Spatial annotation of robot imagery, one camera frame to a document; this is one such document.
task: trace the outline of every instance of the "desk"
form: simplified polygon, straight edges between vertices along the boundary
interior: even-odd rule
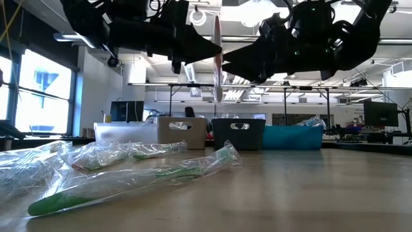
[[[408,133],[387,133],[387,135],[392,137],[412,137],[412,134]]]
[[[150,159],[150,167],[212,152]],[[241,152],[242,167],[0,231],[411,231],[412,159],[359,151]]]

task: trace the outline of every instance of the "plastic wrapper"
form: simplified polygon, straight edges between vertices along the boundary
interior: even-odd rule
[[[182,177],[202,177],[240,164],[241,157],[230,143],[208,157],[185,160],[158,168],[114,171],[80,177],[77,185],[38,200],[28,207],[31,216],[54,213],[110,199],[121,193]]]
[[[55,151],[71,142],[56,141],[33,149],[0,153],[0,202],[49,184],[62,164]]]
[[[326,123],[324,123],[323,119],[321,119],[318,115],[316,115],[315,117],[312,117],[308,120],[297,123],[294,126],[323,126],[323,128],[325,128]]]
[[[186,151],[187,143],[185,141],[171,144],[136,144],[131,146],[131,157],[142,160]]]
[[[201,89],[197,87],[191,88],[191,97],[201,97]]]
[[[74,169],[95,170],[127,159],[139,142],[91,142],[81,148],[61,146],[59,155]]]
[[[218,15],[215,15],[215,18],[214,18],[214,30],[213,30],[212,41],[216,45],[221,46],[220,19]],[[213,60],[214,102],[221,102],[223,99],[223,89],[221,87],[221,84],[223,82],[223,70],[221,67],[222,62],[223,62],[223,53],[215,55],[214,60]]]

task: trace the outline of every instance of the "ceiling light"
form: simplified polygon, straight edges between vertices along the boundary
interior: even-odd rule
[[[128,83],[127,85],[130,86],[169,86],[166,83]]]
[[[381,39],[379,45],[411,45],[412,39]]]
[[[243,99],[243,100],[247,102],[260,102],[259,99]]]
[[[250,88],[252,86],[255,87],[251,84],[222,84],[221,86],[224,88]]]

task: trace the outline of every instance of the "bin handle hole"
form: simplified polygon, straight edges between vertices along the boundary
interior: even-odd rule
[[[171,122],[169,123],[170,130],[190,130],[193,125],[190,122]]]
[[[230,128],[233,130],[249,130],[250,125],[248,123],[232,123]]]

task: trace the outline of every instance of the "building outside window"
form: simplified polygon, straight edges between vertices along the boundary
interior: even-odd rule
[[[21,59],[15,127],[21,132],[69,133],[73,73],[31,50]]]

